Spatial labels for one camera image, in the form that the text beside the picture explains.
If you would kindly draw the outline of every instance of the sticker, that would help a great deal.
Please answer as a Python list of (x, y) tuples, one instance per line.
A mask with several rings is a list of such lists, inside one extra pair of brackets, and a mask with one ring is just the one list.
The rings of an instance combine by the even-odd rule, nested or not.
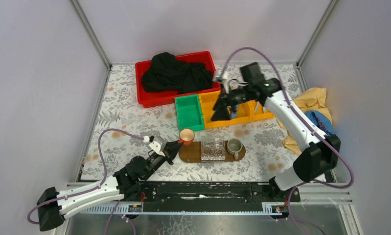
[(128, 212), (142, 212), (142, 206), (140, 204), (130, 204)]

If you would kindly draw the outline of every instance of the white panel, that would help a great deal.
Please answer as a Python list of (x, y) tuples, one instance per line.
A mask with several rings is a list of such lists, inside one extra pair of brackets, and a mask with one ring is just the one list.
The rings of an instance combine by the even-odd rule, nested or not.
[(50, 234), (26, 214), (72, 180), (104, 77), (68, 0), (0, 1), (0, 234)]
[[(274, 61), (297, 61), (329, 0), (80, 0), (112, 63), (157, 53), (209, 50), (225, 61), (256, 47)], [(235, 61), (263, 61), (243, 52)]]
[[(303, 73), (309, 87), (328, 88), (364, 234), (391, 235), (391, 206), (379, 203), (391, 203), (391, 0), (340, 1)], [(343, 166), (336, 172), (348, 180)]]

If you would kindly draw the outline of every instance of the floral tablecloth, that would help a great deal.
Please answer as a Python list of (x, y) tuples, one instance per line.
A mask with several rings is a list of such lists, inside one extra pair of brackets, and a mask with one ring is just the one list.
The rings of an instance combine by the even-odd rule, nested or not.
[[(217, 70), (222, 65), (215, 65)], [(230, 78), (240, 78), (239, 67), (229, 65)], [(267, 78), (275, 77), (268, 65), (261, 65)], [(300, 94), (293, 65), (277, 65), (290, 95)], [(107, 128), (119, 128), (139, 136), (160, 135), (167, 141), (178, 139), (175, 105), (144, 109), (137, 102), (134, 65), (115, 65), (94, 128), (88, 153), (81, 169), (81, 180), (103, 178), (103, 166), (97, 151), (97, 139)], [(173, 165), (164, 163), (149, 180), (157, 181), (268, 181), (292, 166), (297, 155), (286, 149), (281, 140), (287, 132), (276, 118), (196, 132), (195, 141), (219, 141), (239, 138), (246, 147), (246, 156), (238, 162), (185, 163), (179, 156)], [(108, 173), (124, 167), (134, 156), (147, 156), (150, 150), (141, 141), (118, 132), (102, 138), (102, 151)]]

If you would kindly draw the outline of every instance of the red plastic bin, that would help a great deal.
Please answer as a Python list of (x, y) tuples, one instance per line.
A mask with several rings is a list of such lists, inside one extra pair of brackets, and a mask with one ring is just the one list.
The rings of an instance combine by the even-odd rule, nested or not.
[[(212, 61), (212, 57), (209, 51), (201, 51), (196, 53), (184, 54), (176, 56), (177, 60), (183, 60), (188, 63), (202, 62), (205, 63), (206, 69), (212, 72), (214, 75), (215, 66)], [(163, 91), (163, 92), (146, 92), (142, 86), (142, 76), (151, 67), (151, 61), (142, 61), (135, 64), (136, 71), (136, 85), (138, 90), (138, 103), (143, 105), (144, 108), (150, 108), (165, 104), (172, 104), (175, 102), (175, 97), (200, 94), (206, 92), (214, 92), (220, 90), (220, 83), (213, 82), (212, 88), (207, 90), (201, 90), (197, 92), (178, 94), (178, 91)]]

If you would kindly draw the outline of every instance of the gray mug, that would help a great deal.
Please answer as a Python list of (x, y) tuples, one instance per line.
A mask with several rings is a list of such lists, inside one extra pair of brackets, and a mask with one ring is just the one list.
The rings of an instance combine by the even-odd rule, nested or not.
[(239, 139), (231, 139), (227, 142), (227, 150), (238, 159), (238, 153), (243, 149), (243, 143)]

